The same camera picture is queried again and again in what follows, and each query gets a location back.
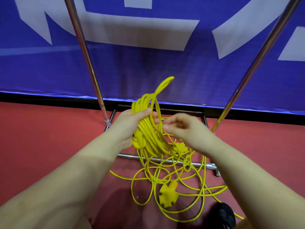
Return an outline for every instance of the yellow plug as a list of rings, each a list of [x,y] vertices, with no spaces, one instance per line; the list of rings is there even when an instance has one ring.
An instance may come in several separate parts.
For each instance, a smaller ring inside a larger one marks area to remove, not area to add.
[[[175,143],[175,145],[173,146],[173,150],[175,152],[178,152],[179,150],[180,153],[184,153],[187,152],[189,149],[185,146],[184,142],[181,142],[181,143]]]
[[[168,186],[166,184],[163,184],[163,186],[161,187],[161,195],[159,195],[159,201],[164,208],[171,207],[172,204],[176,203],[179,197],[178,193],[175,191],[177,186],[177,181],[173,180]]]
[[[138,128],[132,137],[132,145],[136,149],[143,149],[146,145],[146,141],[143,138],[143,133]]]

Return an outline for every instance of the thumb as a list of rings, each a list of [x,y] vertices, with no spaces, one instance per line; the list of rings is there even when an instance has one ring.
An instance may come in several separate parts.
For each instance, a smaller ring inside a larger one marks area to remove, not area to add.
[[[137,121],[140,121],[145,117],[149,116],[151,112],[152,112],[151,108],[147,108],[142,111],[136,112],[135,114],[132,115],[132,117],[134,117]]]
[[[183,139],[183,137],[184,137],[185,129],[178,128],[175,125],[165,125],[165,124],[162,126],[162,128],[164,131],[166,131],[169,134],[174,135],[174,137],[176,137],[176,138]]]

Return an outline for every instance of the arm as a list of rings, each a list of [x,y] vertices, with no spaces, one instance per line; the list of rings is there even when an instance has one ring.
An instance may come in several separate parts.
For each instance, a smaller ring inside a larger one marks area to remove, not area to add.
[[[132,145],[139,120],[150,113],[122,112],[109,130],[1,206],[0,228],[74,228],[118,153]]]
[[[195,117],[176,114],[164,121],[163,129],[216,163],[254,228],[304,228],[304,198],[213,135]]]

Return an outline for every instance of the tangled cable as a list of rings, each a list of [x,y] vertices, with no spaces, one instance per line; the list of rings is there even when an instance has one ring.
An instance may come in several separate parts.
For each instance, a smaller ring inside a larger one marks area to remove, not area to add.
[[[173,76],[168,77],[158,86],[158,88],[156,89],[156,91],[154,93],[145,94],[139,100],[134,101],[132,103],[132,113],[134,114],[138,111],[142,111],[142,110],[147,109],[147,108],[151,108],[151,110],[153,110],[154,105],[155,105],[156,112],[158,113],[158,118],[160,118],[161,120],[166,119],[166,118],[161,117],[160,107],[159,107],[158,101],[156,99],[156,96],[168,84],[170,84],[170,82],[173,79],[174,79]],[[170,142],[168,142],[165,139],[165,136],[168,137]],[[143,165],[143,168],[138,170],[138,172],[135,173],[133,178],[121,177],[121,176],[117,175],[116,173],[112,172],[111,170],[110,170],[110,173],[112,173],[114,176],[116,176],[118,178],[132,181],[132,183],[131,183],[131,193],[132,193],[132,198],[133,198],[133,200],[135,201],[136,204],[145,205],[149,202],[152,195],[154,195],[155,201],[156,201],[159,209],[161,210],[161,212],[167,218],[169,218],[169,219],[171,219],[175,222],[179,222],[179,223],[193,222],[202,213],[202,210],[204,208],[205,197],[212,196],[213,198],[215,198],[216,201],[220,202],[220,200],[216,197],[216,195],[225,191],[227,189],[227,186],[223,185],[223,186],[207,187],[206,184],[205,184],[207,158],[205,156],[203,156],[200,167],[198,169],[196,169],[192,165],[192,155],[195,153],[195,151],[192,150],[191,148],[186,148],[184,146],[184,143],[183,143],[182,140],[180,140],[180,139],[174,139],[173,140],[172,137],[173,137],[173,135],[167,134],[166,132],[164,132],[162,130],[162,122],[160,122],[159,124],[154,123],[152,114],[150,114],[148,117],[146,117],[145,119],[142,119],[139,122],[138,129],[134,133],[134,137],[133,137],[133,146],[137,149],[137,153],[138,153],[140,161]],[[153,158],[153,157],[160,157],[161,158],[161,163],[159,164],[159,163],[155,163],[155,162],[151,161],[151,158]],[[168,160],[171,160],[173,162],[173,164],[164,165],[164,162],[168,161]],[[183,165],[180,168],[176,167],[178,161],[183,162]],[[168,170],[169,167],[173,167],[174,171],[170,172]],[[204,170],[203,177],[201,177],[201,175],[199,174],[199,172],[201,171],[202,168]],[[167,173],[167,175],[164,178],[159,178],[161,170],[164,170]],[[181,177],[183,172],[188,173],[191,170],[194,171],[193,174],[191,174],[190,176],[187,176],[187,177]],[[146,178],[137,178],[137,175],[141,171],[144,171]],[[177,177],[174,178],[174,179],[171,179],[171,177],[174,174],[176,174]],[[199,178],[200,183],[201,183],[201,188],[193,188],[193,187],[185,184],[184,180],[190,179],[190,178],[195,177],[195,176],[197,176]],[[133,183],[136,180],[148,180],[152,184],[150,195],[144,203],[139,203],[134,197]],[[166,210],[165,207],[162,207],[161,204],[158,202],[157,194],[156,194],[157,184],[167,184],[167,183],[170,183],[172,181],[180,182],[185,187],[187,187],[189,189],[192,189],[194,191],[198,191],[197,194],[182,194],[182,193],[177,193],[176,192],[176,194],[181,195],[181,196],[196,197],[195,200],[189,206],[187,206],[186,208],[184,208],[182,210],[169,211],[169,210]],[[220,189],[220,190],[215,192],[215,193],[212,193],[211,190],[213,190],[213,189]],[[188,219],[188,220],[178,220],[178,219],[175,219],[175,218],[168,215],[168,214],[178,214],[178,213],[182,213],[182,212],[187,211],[194,204],[196,204],[196,202],[200,199],[200,197],[202,198],[201,207],[200,207],[199,212],[193,218]],[[242,216],[239,216],[238,214],[235,214],[235,216],[237,216],[241,219],[244,219]]]

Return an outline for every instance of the hand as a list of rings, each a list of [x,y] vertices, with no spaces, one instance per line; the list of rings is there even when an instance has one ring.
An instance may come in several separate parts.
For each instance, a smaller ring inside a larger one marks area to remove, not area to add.
[[[163,121],[163,130],[210,158],[221,142],[201,121],[185,113],[175,114]]]
[[[151,109],[139,111],[132,114],[132,110],[123,111],[110,128],[105,132],[111,134],[111,138],[115,138],[114,143],[116,144],[119,151],[127,149],[132,146],[132,135],[139,125],[139,121],[149,116]],[[160,123],[160,119],[156,112],[152,112],[152,117],[155,118],[155,124]]]

